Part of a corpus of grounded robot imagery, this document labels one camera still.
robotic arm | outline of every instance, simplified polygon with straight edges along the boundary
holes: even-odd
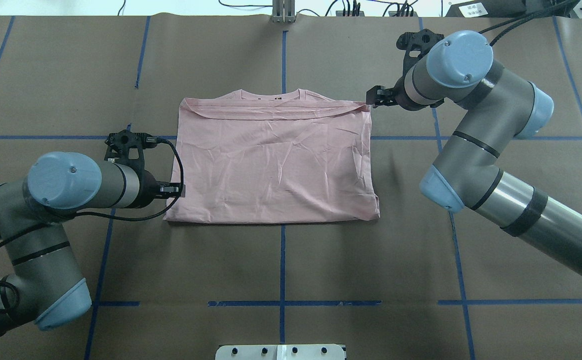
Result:
[[[156,181],[144,170],[144,149],[169,144],[180,166],[181,182]],[[42,155],[24,179],[0,185],[0,246],[14,273],[0,280],[0,336],[33,321],[40,330],[57,328],[91,305],[62,223],[80,215],[109,217],[84,208],[142,208],[154,199],[183,195],[181,161],[160,137],[122,130],[109,134],[105,161],[75,152]],[[137,149],[138,158],[129,151]]]
[[[476,211],[513,237],[582,275],[582,215],[495,165],[512,139],[527,139],[553,114],[553,100],[494,60],[470,30],[444,38],[425,29],[398,40],[407,50],[395,87],[375,86],[367,103],[416,111],[449,98],[468,110],[420,183],[441,207]],[[421,51],[418,58],[412,50]]]

white label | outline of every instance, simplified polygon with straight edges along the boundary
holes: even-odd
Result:
[[[476,2],[475,4],[460,6],[460,11],[465,18],[476,18],[478,16],[484,16],[489,14],[489,12],[484,8],[481,2]]]

light blue cap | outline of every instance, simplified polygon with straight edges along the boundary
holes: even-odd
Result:
[[[90,305],[89,288],[86,279],[82,278],[48,309],[44,310],[33,323],[42,331],[52,330],[67,322],[74,321],[87,312]]]
[[[457,213],[464,209],[464,202],[460,196],[434,165],[431,165],[419,183],[419,190],[424,196],[450,212]]]
[[[553,99],[548,96],[544,91],[541,91],[535,84],[533,85],[533,92],[535,92],[535,100],[533,100],[533,111],[531,111],[531,116],[529,117],[526,126],[522,129],[519,134],[515,135],[516,139],[528,139],[533,137],[540,129],[542,129],[553,116],[553,110],[555,109],[555,103]]]
[[[489,41],[472,30],[450,34],[431,48],[426,57],[428,74],[438,84],[459,89],[480,82],[493,64]]]
[[[26,183],[31,196],[45,207],[74,209],[95,196],[102,172],[82,153],[55,151],[37,160],[28,171]]]

white bracket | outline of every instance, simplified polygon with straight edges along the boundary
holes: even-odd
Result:
[[[295,0],[273,0],[274,23],[295,23]]]
[[[225,345],[215,360],[346,360],[346,347],[337,344]]]

pink cloth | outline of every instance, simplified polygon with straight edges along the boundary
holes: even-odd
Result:
[[[324,223],[380,217],[371,182],[371,113],[363,102],[298,89],[237,90],[179,106],[186,197],[168,221]],[[172,182],[179,181],[173,166]]]

